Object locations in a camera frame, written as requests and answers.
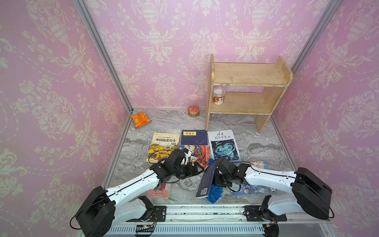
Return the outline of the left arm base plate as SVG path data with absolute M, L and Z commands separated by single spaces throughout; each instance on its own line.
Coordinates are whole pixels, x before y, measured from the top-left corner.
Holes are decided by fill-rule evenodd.
M 139 219 L 131 219 L 127 222 L 165 222 L 166 221 L 167 206 L 155 205 L 152 209 L 148 209 L 145 214 Z

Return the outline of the blue cloth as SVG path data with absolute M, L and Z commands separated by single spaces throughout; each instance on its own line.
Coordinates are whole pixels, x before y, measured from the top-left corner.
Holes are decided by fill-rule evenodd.
M 215 204 L 222 197 L 223 189 L 224 189 L 223 187 L 219 187 L 214 184 L 214 178 L 215 178 L 216 170 L 217 170 L 214 163 L 215 163 L 214 159 L 209 160 L 209 165 L 211 166 L 211 168 L 214 168 L 214 172 L 213 172 L 213 177 L 212 177 L 210 191 L 209 191 L 207 200 L 212 204 Z

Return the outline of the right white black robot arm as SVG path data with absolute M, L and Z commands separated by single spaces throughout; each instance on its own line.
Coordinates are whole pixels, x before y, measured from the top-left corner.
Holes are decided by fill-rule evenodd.
M 261 169 L 248 162 L 235 165 L 225 158 L 216 160 L 214 165 L 215 186 L 258 185 L 284 192 L 280 196 L 265 196 L 258 211 L 264 220 L 277 221 L 288 213 L 306 213 L 320 220 L 335 216 L 330 207 L 332 189 L 306 168 L 275 171 Z

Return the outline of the navy Guiguzi book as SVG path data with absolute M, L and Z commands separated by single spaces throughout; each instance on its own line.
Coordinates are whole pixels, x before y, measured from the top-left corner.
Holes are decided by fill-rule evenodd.
M 196 198 L 207 198 L 210 191 L 211 181 L 213 177 L 214 168 L 211 168 L 210 165 L 205 169 L 203 177 L 200 181 L 198 191 L 195 195 Z

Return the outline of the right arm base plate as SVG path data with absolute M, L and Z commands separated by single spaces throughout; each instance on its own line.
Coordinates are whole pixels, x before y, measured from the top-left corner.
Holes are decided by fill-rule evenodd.
M 280 216 L 272 213 L 268 209 L 261 210 L 258 205 L 246 205 L 244 206 L 243 215 L 248 222 L 286 222 L 287 216 L 282 214 Z

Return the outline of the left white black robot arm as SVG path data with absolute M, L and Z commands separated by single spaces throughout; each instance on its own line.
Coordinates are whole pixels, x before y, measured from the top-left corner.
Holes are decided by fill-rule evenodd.
M 143 193 L 168 183 L 173 176 L 183 180 L 205 171 L 189 157 L 188 150 L 175 149 L 168 158 L 153 163 L 132 180 L 113 188 L 94 188 L 73 217 L 79 224 L 77 229 L 86 237 L 102 237 L 122 222 L 150 219 L 154 206 Z

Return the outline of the red manga comic book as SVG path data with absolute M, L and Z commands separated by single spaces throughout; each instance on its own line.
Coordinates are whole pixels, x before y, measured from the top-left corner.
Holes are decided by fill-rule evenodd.
M 206 168 L 210 159 L 209 146 L 205 145 L 179 145 L 179 150 L 185 152 L 186 163 L 198 163 L 203 168 Z

